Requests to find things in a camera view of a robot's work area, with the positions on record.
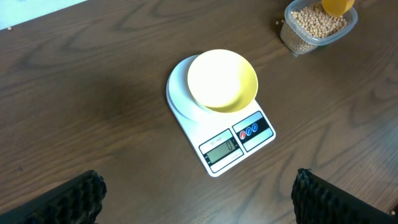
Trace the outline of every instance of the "digital kitchen scale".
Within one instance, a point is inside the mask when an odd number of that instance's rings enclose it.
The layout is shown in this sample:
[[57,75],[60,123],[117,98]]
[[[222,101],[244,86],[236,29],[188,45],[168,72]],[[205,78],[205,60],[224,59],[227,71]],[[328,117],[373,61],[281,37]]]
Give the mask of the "digital kitchen scale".
[[187,75],[198,56],[174,68],[167,81],[167,102],[207,172],[217,177],[274,140],[275,130],[255,100],[235,113],[215,112],[196,103]]

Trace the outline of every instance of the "wood grain surface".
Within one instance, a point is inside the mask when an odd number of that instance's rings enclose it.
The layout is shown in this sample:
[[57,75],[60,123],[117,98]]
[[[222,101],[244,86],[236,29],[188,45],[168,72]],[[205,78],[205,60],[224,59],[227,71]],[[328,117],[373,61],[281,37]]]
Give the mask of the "wood grain surface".
[[[282,0],[95,0],[0,31],[0,213],[95,169],[98,223],[295,223],[301,167],[388,212],[398,203],[397,1],[357,0],[335,43],[294,57]],[[211,49],[254,66],[277,132],[210,177],[165,84]]]

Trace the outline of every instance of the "bowl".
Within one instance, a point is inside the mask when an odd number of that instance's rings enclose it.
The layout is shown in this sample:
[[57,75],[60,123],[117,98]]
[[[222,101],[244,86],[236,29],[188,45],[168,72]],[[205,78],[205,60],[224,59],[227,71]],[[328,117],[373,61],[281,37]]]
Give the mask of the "bowl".
[[187,81],[198,104],[220,113],[247,107],[258,89],[251,64],[239,54],[222,49],[199,55],[188,70]]

